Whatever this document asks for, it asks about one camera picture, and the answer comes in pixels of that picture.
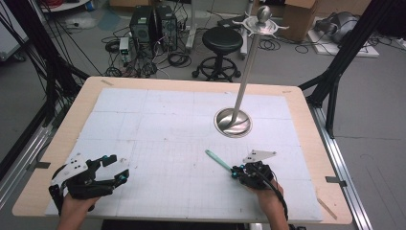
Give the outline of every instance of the hand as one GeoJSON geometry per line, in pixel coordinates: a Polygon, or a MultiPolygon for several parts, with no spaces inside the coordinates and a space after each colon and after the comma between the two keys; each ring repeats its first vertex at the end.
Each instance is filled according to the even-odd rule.
{"type": "Polygon", "coordinates": [[[68,194],[63,199],[62,213],[60,215],[57,230],[79,229],[86,218],[89,208],[98,201],[100,197],[90,199],[74,199],[68,194]]]}
{"type": "MultiPolygon", "coordinates": [[[[283,187],[274,179],[271,184],[283,195],[283,187]]],[[[257,194],[258,202],[262,212],[268,217],[272,230],[289,229],[284,216],[283,205],[272,190],[253,190],[257,194]]]]}

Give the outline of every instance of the black post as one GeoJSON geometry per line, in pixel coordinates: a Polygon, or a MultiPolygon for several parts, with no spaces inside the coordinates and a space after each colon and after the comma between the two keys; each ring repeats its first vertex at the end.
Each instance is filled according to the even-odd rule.
{"type": "Polygon", "coordinates": [[[315,107],[321,107],[323,100],[329,95],[326,129],[331,138],[334,138],[333,123],[339,81],[359,50],[397,1],[372,0],[325,73],[299,85],[302,90],[317,85],[312,94],[306,98],[307,102],[315,107]]]}

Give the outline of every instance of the caster wheel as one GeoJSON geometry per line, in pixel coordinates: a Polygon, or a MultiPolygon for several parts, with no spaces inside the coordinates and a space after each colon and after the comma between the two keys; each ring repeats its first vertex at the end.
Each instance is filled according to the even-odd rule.
{"type": "Polygon", "coordinates": [[[193,71],[192,72],[192,77],[195,79],[195,78],[197,78],[197,76],[199,76],[199,74],[200,74],[199,71],[197,71],[197,70],[193,71]]]}

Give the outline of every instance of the person's right hand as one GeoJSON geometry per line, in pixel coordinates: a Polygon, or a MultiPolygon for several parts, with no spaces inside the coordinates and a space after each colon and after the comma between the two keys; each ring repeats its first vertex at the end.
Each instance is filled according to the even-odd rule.
{"type": "MultiPolygon", "coordinates": [[[[283,187],[274,179],[272,185],[277,188],[283,195],[283,187]]],[[[277,195],[272,190],[253,190],[257,194],[258,202],[262,212],[268,217],[272,230],[289,229],[284,216],[283,205],[277,195]]]]}

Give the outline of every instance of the black stool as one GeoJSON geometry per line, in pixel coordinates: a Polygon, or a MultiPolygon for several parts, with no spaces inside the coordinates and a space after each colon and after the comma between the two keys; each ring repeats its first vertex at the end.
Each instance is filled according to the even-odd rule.
{"type": "Polygon", "coordinates": [[[228,80],[229,82],[233,82],[233,76],[236,78],[241,76],[241,72],[237,70],[236,65],[230,59],[224,57],[241,48],[241,34],[230,28],[214,27],[203,34],[202,40],[203,44],[208,49],[217,54],[217,57],[209,57],[204,59],[200,65],[197,66],[196,71],[192,72],[192,76],[194,78],[197,78],[200,71],[207,77],[206,81],[228,80]],[[215,59],[214,65],[205,65],[205,62],[211,59],[215,59]],[[223,67],[223,60],[227,60],[231,65],[223,67]],[[211,69],[213,71],[212,73],[208,73],[205,69],[211,69]],[[226,70],[231,70],[233,73],[228,75],[225,73],[226,70]]]}

